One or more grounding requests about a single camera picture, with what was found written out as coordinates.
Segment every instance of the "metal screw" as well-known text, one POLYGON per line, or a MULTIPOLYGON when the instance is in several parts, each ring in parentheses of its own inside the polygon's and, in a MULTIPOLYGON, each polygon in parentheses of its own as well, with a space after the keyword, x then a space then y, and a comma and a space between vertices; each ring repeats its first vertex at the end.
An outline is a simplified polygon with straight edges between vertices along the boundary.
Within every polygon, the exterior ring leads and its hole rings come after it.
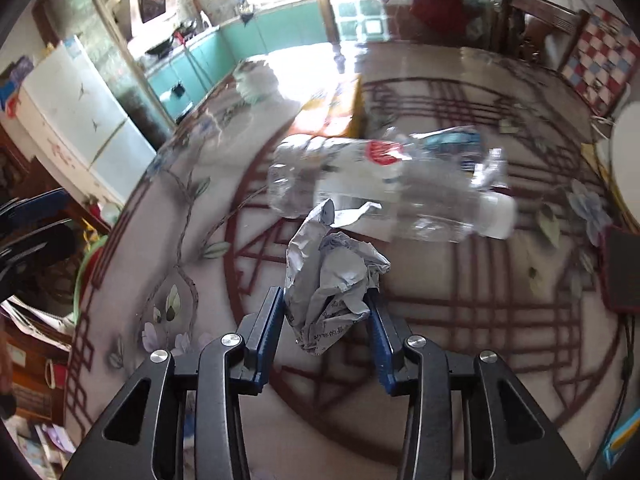
POLYGON ((421 335, 411 335, 406 339, 406 343, 411 348, 422 348, 427 344, 427 340, 421 335))
POLYGON ((480 359, 485 363, 495 363, 498 360, 498 354, 493 350, 482 350, 480 352, 480 359))
POLYGON ((167 359, 168 357, 169 357, 169 354, 166 352, 166 350, 156 350, 151 354, 151 360, 155 363, 161 363, 162 361, 165 361, 165 359, 167 359))
POLYGON ((226 334, 222 336, 222 344, 224 346, 236 346, 240 344, 242 338, 238 334, 226 334))

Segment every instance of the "kitchen cabinet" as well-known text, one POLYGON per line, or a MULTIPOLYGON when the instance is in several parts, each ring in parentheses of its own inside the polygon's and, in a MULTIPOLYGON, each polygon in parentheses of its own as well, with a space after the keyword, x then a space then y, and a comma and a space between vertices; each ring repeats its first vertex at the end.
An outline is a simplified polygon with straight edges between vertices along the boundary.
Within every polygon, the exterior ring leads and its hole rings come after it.
POLYGON ((151 88, 160 99, 162 106, 164 106, 167 113, 171 115, 173 119, 179 116, 185 108, 189 106, 191 98, 187 92, 178 97, 171 91, 171 89, 178 84, 180 79, 169 63, 163 66, 160 70, 154 72, 148 80, 151 88))
POLYGON ((236 65, 236 60, 220 32, 214 32, 204 41, 197 43, 191 52, 209 76, 212 86, 215 86, 236 65))
POLYGON ((255 19, 246 25, 241 21, 229 23, 220 31, 236 61, 267 53, 255 19))
POLYGON ((292 21, 297 23, 300 29, 300 44, 312 45, 329 41, 318 2, 293 5, 290 15, 292 21))
POLYGON ((171 54, 162 66, 151 69, 149 84, 172 118, 198 102, 235 65, 251 56, 274 50, 327 41, 318 2, 288 4, 256 14, 246 25, 240 20, 223 25, 220 30, 190 41, 190 52, 199 65, 192 66, 183 50, 171 54), (181 82, 185 93, 177 97, 171 89, 181 82))
POLYGON ((196 75, 196 70, 198 70, 198 68, 191 64, 191 61, 184 53, 171 60, 171 67, 174 69, 178 80, 187 91, 193 105, 195 106, 198 104, 209 90, 206 88, 206 78, 202 74, 199 74, 200 78, 198 78, 198 75, 196 75))
POLYGON ((258 14, 255 21, 267 52, 303 44, 303 24, 294 19, 294 10, 290 5, 258 14))

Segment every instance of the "table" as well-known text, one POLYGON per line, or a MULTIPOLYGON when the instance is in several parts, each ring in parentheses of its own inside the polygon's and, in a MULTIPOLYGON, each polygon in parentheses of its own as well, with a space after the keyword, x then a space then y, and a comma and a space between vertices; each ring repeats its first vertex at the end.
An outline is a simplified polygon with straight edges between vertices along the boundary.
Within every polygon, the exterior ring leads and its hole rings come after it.
MULTIPOLYGON (((479 50, 391 42, 343 44, 338 54, 328 44, 270 54, 279 95, 247 106, 223 82, 159 151, 82 303, 66 389, 70 435, 78 441, 86 433, 146 356, 144 344, 197 350, 234 330, 268 286, 283 283, 286 245, 300 220, 270 211, 266 170, 301 104, 344 70, 362 74, 377 120, 407 132, 478 124, 491 146, 505 149, 504 192, 519 209, 515 234, 379 244, 391 261, 383 290, 414 332, 444 348, 500 352, 584 464, 617 396, 611 364, 620 339, 581 264, 591 254, 584 222, 565 195, 572 178, 604 193, 579 154, 591 136, 588 108, 555 73, 479 50), (536 225, 542 203, 559 220, 558 248, 536 225), (175 291, 175 319, 146 332, 175 291)), ((241 402, 250 468, 279 479, 392 478, 407 401, 385 395, 368 355, 362 326, 321 358, 300 351, 285 326, 270 386, 241 402)), ((459 412, 454 398, 458 457, 459 412)))

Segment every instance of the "paper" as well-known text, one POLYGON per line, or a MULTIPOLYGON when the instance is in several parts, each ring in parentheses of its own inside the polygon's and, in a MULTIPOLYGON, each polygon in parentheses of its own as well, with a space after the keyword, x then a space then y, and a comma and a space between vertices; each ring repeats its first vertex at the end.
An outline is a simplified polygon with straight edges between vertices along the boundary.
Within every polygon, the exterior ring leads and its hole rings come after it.
POLYGON ((52 441, 62 451, 66 451, 68 453, 76 452, 76 446, 74 446, 74 443, 71 442, 71 439, 69 438, 68 434, 66 434, 65 428, 62 428, 61 426, 57 426, 54 424, 53 428, 49 428, 47 430, 47 433, 49 433, 49 436, 51 437, 52 441))
POLYGON ((14 325, 18 327, 20 332, 30 335, 40 341, 44 341, 50 345, 53 345, 65 352, 71 351, 71 345, 57 341, 45 333, 41 332, 31 321, 29 321, 20 311, 13 306, 9 301, 3 301, 0 303, 0 307, 9 315, 14 325))
MULTIPOLYGON (((355 221, 371 207, 340 213, 355 221)), ((325 200, 309 213, 287 248, 287 319, 297 343, 315 355, 369 317, 362 298, 368 288, 378 286, 379 275, 390 267, 371 244, 344 233, 327 234, 335 216, 334 203, 325 200)))

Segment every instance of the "white refrigerator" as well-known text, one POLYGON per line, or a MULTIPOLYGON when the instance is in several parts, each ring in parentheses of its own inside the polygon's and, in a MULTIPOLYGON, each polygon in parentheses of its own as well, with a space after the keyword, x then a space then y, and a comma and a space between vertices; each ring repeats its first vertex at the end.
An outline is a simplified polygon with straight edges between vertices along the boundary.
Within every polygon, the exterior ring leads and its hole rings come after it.
POLYGON ((25 78, 16 115, 85 195, 124 204, 156 155, 76 37, 25 78))

